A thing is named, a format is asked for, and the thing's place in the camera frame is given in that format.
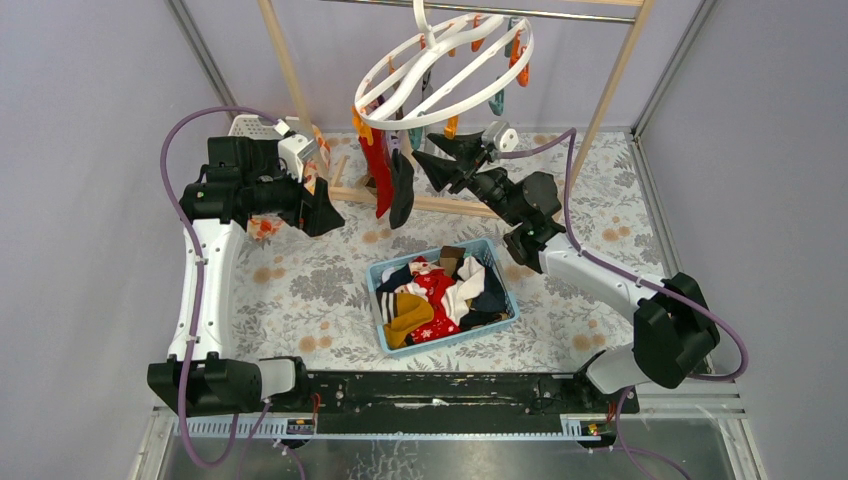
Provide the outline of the white round clip hanger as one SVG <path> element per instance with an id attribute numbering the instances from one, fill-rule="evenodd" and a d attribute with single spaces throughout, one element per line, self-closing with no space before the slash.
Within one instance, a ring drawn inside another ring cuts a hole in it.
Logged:
<path id="1" fill-rule="evenodd" d="M 370 68 L 354 93 L 353 125 L 411 130 L 458 118 L 529 83 L 535 38 L 526 17 L 470 12 L 438 24 L 411 3 L 417 33 Z"/>

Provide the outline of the white sock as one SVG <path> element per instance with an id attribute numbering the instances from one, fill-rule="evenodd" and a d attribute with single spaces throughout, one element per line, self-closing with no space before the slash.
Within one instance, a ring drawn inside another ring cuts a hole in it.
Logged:
<path id="1" fill-rule="evenodd" d="M 447 318 L 459 325 L 461 318 L 470 312 L 469 302 L 484 291 L 486 270 L 470 256 L 464 259 L 456 274 L 458 280 L 445 290 L 441 305 Z"/>

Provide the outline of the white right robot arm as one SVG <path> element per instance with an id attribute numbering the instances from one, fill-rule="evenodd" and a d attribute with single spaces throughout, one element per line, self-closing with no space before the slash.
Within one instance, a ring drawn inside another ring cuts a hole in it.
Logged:
<path id="1" fill-rule="evenodd" d="M 490 167 L 509 155 L 484 133 L 428 138 L 445 155 L 412 155 L 434 189 L 471 192 L 512 226 L 504 242 L 515 262 L 589 293 L 631 321 L 630 345 L 603 351 L 578 371 L 573 396 L 583 410 L 601 410 L 629 386 L 674 389 L 719 344 L 718 325 L 693 278 L 639 275 L 578 244 L 571 228 L 554 218 L 563 204 L 552 174 L 511 180 L 506 169 Z"/>

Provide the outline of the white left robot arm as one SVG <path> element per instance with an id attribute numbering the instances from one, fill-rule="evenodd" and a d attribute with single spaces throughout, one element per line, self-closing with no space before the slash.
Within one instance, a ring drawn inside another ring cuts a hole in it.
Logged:
<path id="1" fill-rule="evenodd" d="M 314 141 L 300 134 L 223 136 L 209 138 L 207 148 L 199 178 L 178 202 L 187 221 L 180 315 L 166 360 L 148 367 L 148 386 L 184 417 L 254 413 L 265 403 L 275 411 L 299 410 L 311 400 L 300 357 L 232 357 L 235 261 L 257 216 L 274 215 L 309 237 L 345 221 L 331 204 L 327 182 L 304 172 Z"/>

